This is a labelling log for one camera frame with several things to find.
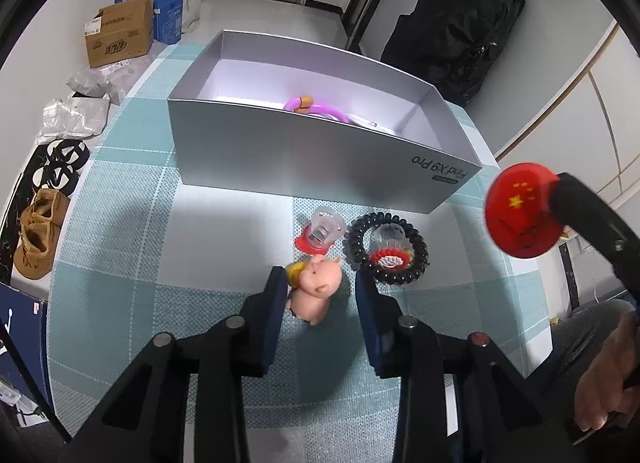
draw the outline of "backpack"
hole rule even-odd
[[[504,48],[525,0],[418,0],[402,15],[382,62],[433,84],[465,106]]]

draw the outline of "black and white slipper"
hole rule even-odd
[[[54,140],[47,146],[47,160],[50,164],[56,161],[68,164],[74,170],[80,170],[89,161],[89,149],[82,140],[65,138]]]
[[[33,173],[33,190],[37,192],[41,188],[55,188],[69,197],[78,186],[78,179],[78,173],[70,165],[52,162]]]

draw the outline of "tablecloth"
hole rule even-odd
[[[206,331],[261,291],[272,265],[301,257],[293,239],[318,205],[348,222],[387,210],[183,185],[166,98],[201,50],[170,46],[145,72],[108,124],[66,219],[48,360],[56,412],[72,433],[154,333]],[[381,289],[438,332],[486,331],[527,375],[551,345],[542,281],[535,261],[506,256],[488,237],[482,205],[499,169],[466,113],[451,107],[482,170],[430,215],[397,212],[425,237],[431,266],[416,283]],[[344,255],[343,245],[329,255]],[[345,265],[316,328],[286,313],[268,376],[245,379],[254,461],[390,460],[399,381],[378,379],[367,363],[353,282]],[[193,400],[192,386],[188,421]]]

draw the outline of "person's leg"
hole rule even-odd
[[[574,417],[578,380],[618,326],[620,317],[633,309],[625,300],[607,300],[551,327],[553,350],[527,382],[562,418]]]

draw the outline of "pink pig toy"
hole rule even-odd
[[[304,268],[298,271],[300,266],[301,263],[296,263],[291,266],[292,270],[287,270],[289,283],[293,289],[289,294],[286,308],[300,320],[315,326],[326,315],[329,300],[340,286],[342,258],[332,261],[318,254],[311,257]]]

